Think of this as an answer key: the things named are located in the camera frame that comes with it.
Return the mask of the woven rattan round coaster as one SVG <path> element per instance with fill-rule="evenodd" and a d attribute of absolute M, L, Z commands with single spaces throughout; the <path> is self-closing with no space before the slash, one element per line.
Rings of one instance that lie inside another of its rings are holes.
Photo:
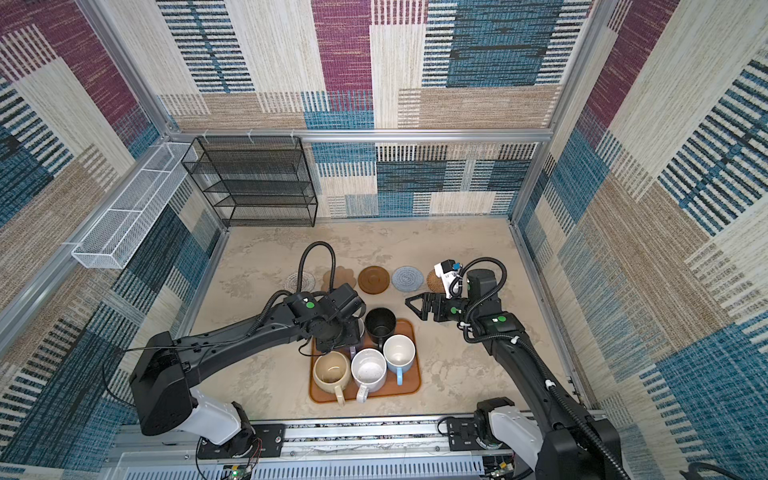
<path fill-rule="evenodd" d="M 434 270 L 431 270 L 426 277 L 426 283 L 428 289 L 433 293 L 444 293 L 445 288 L 442 279 L 436 274 Z"/>

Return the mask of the paw shaped cork coaster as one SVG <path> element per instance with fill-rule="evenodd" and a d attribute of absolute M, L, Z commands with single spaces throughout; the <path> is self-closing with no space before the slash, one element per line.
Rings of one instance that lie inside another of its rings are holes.
<path fill-rule="evenodd" d="M 320 290 L 328 292 L 329 290 L 338 289 L 344 284 L 355 288 L 357 280 L 352 269 L 338 266 L 335 268 L 334 273 L 331 273 L 330 270 L 325 272 Z"/>

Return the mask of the blue grey braided coaster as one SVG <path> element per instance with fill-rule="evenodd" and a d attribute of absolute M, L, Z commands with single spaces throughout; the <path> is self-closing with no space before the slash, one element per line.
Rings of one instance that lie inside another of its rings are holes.
<path fill-rule="evenodd" d="M 405 293 L 420 290 L 424 281 L 424 275 L 421 271 L 412 266 L 399 267 L 391 276 L 391 283 L 394 288 Z"/>

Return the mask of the black mug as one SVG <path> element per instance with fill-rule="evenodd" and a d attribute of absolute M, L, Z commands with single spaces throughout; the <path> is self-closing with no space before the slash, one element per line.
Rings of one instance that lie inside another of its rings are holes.
<path fill-rule="evenodd" d="M 390 309 L 374 308 L 366 314 L 364 325 L 376 348 L 382 350 L 385 342 L 395 333 L 397 318 Z"/>

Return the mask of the round brown wooden coaster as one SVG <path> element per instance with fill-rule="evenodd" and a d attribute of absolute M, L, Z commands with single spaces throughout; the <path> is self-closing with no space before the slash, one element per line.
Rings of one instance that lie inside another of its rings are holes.
<path fill-rule="evenodd" d="M 364 293 L 378 295 L 389 287 L 390 274 L 381 266 L 368 266 L 360 271 L 357 282 Z"/>

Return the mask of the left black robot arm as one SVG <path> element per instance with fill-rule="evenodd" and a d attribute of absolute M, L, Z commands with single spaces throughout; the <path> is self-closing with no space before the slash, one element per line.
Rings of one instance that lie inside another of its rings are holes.
<path fill-rule="evenodd" d="M 139 348 L 129 376 L 139 427 L 147 437 L 171 431 L 194 434 L 238 458 L 253 451 L 257 433 L 243 407 L 201 393 L 213 374 L 264 350 L 297 342 L 314 343 L 322 354 L 356 345 L 366 305 L 347 283 L 325 291 L 273 293 L 263 310 L 217 330 L 174 338 L 152 336 Z"/>

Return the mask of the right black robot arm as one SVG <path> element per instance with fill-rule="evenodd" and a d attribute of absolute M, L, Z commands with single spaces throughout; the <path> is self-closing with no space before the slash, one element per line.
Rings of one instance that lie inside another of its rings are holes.
<path fill-rule="evenodd" d="M 454 322 L 468 344 L 478 344 L 503 367 L 522 394 L 531 416 L 512 402 L 479 403 L 474 425 L 481 447 L 507 446 L 538 479 L 626 479 L 617 429 L 595 418 L 573 399 L 535 350 L 520 320 L 501 304 L 507 269 L 480 257 L 462 265 L 445 260 L 434 267 L 440 293 L 417 295 L 421 320 Z"/>

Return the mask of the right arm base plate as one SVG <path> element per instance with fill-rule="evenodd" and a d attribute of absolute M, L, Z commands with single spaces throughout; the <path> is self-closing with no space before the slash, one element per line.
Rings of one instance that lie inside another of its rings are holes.
<path fill-rule="evenodd" d="M 501 443 L 492 435 L 485 420 L 446 416 L 439 421 L 446 427 L 443 435 L 448 438 L 451 451 L 497 450 Z"/>

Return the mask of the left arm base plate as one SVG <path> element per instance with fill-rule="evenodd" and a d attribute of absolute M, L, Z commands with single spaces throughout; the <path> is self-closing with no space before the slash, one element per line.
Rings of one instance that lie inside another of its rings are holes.
<path fill-rule="evenodd" d="M 282 451 L 285 431 L 286 425 L 282 423 L 252 424 L 222 445 L 203 439 L 196 455 L 200 460 L 277 458 Z"/>

